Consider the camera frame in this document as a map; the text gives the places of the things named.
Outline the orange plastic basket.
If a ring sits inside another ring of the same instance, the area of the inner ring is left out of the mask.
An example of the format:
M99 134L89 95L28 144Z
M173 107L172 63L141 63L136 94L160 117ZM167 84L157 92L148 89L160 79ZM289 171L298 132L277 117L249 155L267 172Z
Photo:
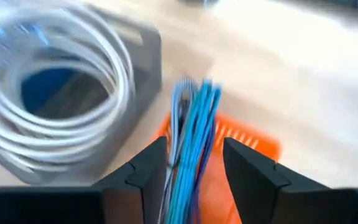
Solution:
M202 149L196 155L186 156L191 170L184 174L193 180L188 197L177 205L179 212L168 212L167 215L177 215L172 218L173 224L251 224L242 221L234 197L229 187L224 168L224 139L233 138L236 141L256 150L268 158L278 161L281 150L277 140L264 133L240 123L232 118L217 114L212 139L205 140Z

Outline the blue plastic basket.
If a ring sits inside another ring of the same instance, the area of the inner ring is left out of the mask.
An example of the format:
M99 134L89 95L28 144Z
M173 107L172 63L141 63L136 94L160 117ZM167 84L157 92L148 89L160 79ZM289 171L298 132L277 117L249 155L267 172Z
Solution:
M74 75L70 68L50 68L41 72L33 72L21 83L21 99L24 108L35 113L46 102L67 84Z

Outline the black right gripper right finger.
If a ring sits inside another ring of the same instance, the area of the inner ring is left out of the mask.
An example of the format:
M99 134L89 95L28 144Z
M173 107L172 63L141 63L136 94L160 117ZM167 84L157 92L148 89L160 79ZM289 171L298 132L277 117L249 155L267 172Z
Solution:
M357 224L355 190L330 189L233 138L223 153L243 224Z

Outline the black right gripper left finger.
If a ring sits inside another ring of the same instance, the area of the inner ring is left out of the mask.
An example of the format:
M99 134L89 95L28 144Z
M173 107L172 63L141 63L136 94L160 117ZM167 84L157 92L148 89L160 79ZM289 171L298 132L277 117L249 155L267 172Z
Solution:
M159 137L94 184L101 190L98 224L157 224L167 172L167 138Z

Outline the grey plastic tray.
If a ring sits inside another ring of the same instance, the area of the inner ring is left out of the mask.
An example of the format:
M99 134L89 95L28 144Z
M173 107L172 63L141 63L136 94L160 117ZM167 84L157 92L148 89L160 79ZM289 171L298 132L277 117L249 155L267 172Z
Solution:
M33 72L74 75L30 113ZM88 185L108 169L162 86L156 29L59 0L0 5L0 165L30 185Z

